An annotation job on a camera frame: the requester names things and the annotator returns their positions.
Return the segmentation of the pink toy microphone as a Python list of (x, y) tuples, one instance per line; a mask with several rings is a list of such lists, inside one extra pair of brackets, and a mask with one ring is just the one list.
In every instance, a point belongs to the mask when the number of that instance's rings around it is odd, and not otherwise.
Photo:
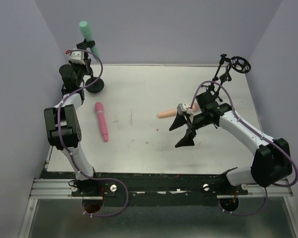
[(108, 138), (106, 120), (105, 120), (105, 116), (104, 116), (104, 107), (101, 102), (95, 103), (95, 112), (97, 115), (99, 129), (100, 129), (102, 139), (104, 142), (108, 142), (109, 138)]

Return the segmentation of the black round-base mic stand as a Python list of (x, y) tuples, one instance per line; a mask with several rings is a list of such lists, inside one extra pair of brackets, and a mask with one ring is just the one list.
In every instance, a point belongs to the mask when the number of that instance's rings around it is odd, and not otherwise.
[[(81, 50), (87, 50), (89, 48), (91, 50), (91, 48), (94, 47), (94, 46), (95, 46), (94, 41), (89, 41), (88, 42), (86, 39), (84, 39), (83, 42), (78, 43), (76, 45), (76, 48), (81, 49)], [(87, 85), (86, 90), (89, 93), (92, 93), (92, 94), (96, 94), (96, 93), (101, 92), (104, 89), (105, 84), (104, 84), (104, 81), (101, 78), (97, 80), (97, 77), (93, 75), (93, 70), (90, 66), (91, 65), (91, 59), (89, 58), (88, 53), (83, 52), (83, 60), (86, 63), (86, 70), (85, 70), (86, 73), (85, 73), (85, 75), (90, 76), (90, 78), (86, 81), (86, 85)]]
[(200, 109), (205, 108), (207, 105), (215, 102), (216, 99), (217, 96), (213, 95), (210, 91), (206, 91), (196, 96), (196, 100)]

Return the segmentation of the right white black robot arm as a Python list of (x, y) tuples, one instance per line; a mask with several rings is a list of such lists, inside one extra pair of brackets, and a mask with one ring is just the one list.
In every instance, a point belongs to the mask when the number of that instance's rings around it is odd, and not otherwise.
[(288, 142), (282, 138), (275, 140), (267, 137), (251, 124), (243, 122), (227, 103), (210, 103), (197, 115), (194, 115), (186, 104), (179, 104), (169, 129), (175, 130), (183, 125), (186, 125), (187, 129), (184, 137), (175, 146), (193, 146), (196, 131), (210, 124), (232, 134), (254, 156), (250, 167), (233, 168), (224, 173), (230, 185), (257, 184), (268, 187), (293, 172), (287, 159), (290, 154)]

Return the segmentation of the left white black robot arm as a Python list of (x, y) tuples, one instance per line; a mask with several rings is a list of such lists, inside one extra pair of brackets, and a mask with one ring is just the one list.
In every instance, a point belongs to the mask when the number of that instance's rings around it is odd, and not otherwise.
[(80, 86), (89, 72), (85, 65), (70, 61), (59, 68), (59, 73), (63, 80), (63, 97), (60, 103), (44, 110), (47, 138), (51, 146), (66, 156), (74, 169), (75, 179), (85, 181), (93, 177), (94, 168), (80, 144), (82, 134), (76, 110), (84, 102)]

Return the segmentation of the green toy microphone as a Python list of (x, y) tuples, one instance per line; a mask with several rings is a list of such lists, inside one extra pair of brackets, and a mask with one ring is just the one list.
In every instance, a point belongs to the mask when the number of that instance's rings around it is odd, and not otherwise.
[(93, 38), (91, 27), (88, 24), (88, 22), (87, 21), (81, 21), (79, 23), (79, 29), (80, 29), (80, 32), (81, 32), (82, 36), (87, 41), (88, 48), (90, 48), (90, 51), (92, 53), (94, 53), (97, 57), (100, 57), (99, 51), (98, 51), (96, 43), (95, 43), (95, 40)]

